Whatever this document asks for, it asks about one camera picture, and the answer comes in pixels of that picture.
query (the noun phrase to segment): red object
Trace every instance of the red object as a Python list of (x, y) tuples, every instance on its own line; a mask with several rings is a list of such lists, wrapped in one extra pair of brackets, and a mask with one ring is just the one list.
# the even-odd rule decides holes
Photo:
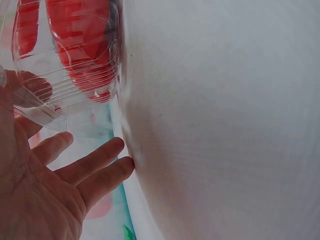
[(20, 56), (30, 53), (36, 46), (39, 5), (40, 3), (38, 0), (21, 0), (21, 3), (19, 4), (16, 13), (16, 32)]
[(57, 52), (74, 84), (94, 102), (107, 102), (110, 93), (103, 87), (116, 77), (105, 34), (109, 0), (46, 0), (46, 6)]

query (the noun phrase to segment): clear plastic container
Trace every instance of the clear plastic container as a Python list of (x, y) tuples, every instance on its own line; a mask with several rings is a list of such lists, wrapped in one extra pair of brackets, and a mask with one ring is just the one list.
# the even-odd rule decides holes
[(120, 68), (119, 14), (110, 0), (1, 0), (0, 64), (17, 113), (52, 129), (97, 136)]

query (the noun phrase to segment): white wall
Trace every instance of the white wall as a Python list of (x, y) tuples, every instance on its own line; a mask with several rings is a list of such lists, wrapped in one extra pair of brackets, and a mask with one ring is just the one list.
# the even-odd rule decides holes
[(167, 240), (320, 239), (320, 1), (124, 1), (119, 105)]

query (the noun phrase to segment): green leaf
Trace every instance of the green leaf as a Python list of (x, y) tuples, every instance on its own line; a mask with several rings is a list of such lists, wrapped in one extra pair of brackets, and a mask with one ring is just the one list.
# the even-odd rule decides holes
[(124, 240), (134, 240), (133, 232), (126, 225), (123, 225), (123, 230), (124, 230)]

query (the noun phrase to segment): skin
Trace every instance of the skin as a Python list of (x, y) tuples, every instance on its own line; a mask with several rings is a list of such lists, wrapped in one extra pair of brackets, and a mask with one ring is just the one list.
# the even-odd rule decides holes
[(88, 211), (131, 175), (134, 162), (124, 157), (109, 165), (124, 148), (120, 138), (113, 138), (51, 171), (47, 165), (72, 144), (73, 136), (58, 133), (31, 149), (28, 139), (42, 127), (14, 118), (13, 103), (26, 103), (11, 92), (17, 75), (7, 71), (6, 76), (7, 85), (0, 87), (0, 240), (78, 240)]

